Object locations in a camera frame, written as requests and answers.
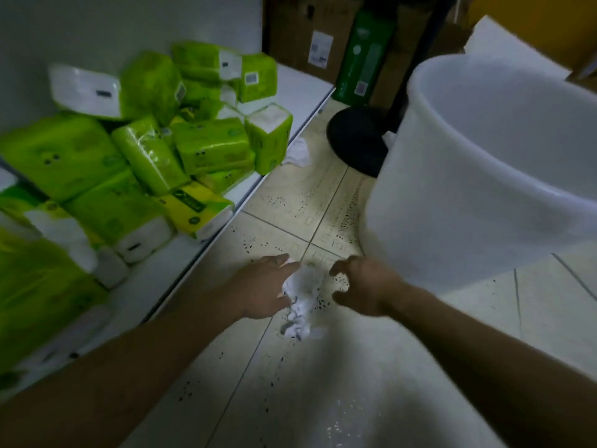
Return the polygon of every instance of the white wall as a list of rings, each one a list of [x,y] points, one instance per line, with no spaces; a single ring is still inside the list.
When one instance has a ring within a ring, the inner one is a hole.
[[[261,50],[261,0],[0,0],[0,133],[55,112],[46,66],[118,73],[196,39]]]

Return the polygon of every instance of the forearm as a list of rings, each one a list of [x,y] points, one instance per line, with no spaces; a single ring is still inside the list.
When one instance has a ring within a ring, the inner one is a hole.
[[[0,407],[3,446],[118,446],[235,321],[218,297],[179,306],[14,397]]]
[[[589,446],[597,385],[546,354],[411,287],[387,312],[404,324],[510,446]]]

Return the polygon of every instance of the black round base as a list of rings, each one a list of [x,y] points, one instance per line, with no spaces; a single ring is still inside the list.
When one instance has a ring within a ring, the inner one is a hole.
[[[326,128],[336,155],[371,177],[377,177],[387,155],[384,133],[383,113],[370,107],[344,109],[334,115]]]

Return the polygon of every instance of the white platform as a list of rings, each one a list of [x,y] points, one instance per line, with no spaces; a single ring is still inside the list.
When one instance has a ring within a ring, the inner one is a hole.
[[[331,96],[333,89],[332,84],[316,77],[286,66],[278,66],[276,102],[293,114],[291,142],[300,135]],[[235,204],[235,215],[262,181],[263,177],[255,172],[225,195]],[[78,351],[79,354],[89,352],[108,339],[149,319],[182,282],[185,274],[203,258],[220,233],[203,243],[179,233],[164,248],[134,266],[127,281],[110,295],[110,304],[115,312],[111,322],[85,344]]]

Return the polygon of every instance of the white plastic bin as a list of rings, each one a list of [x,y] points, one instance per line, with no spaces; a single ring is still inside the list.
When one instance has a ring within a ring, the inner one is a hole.
[[[416,68],[365,254],[444,293],[597,236],[597,96],[490,58]]]

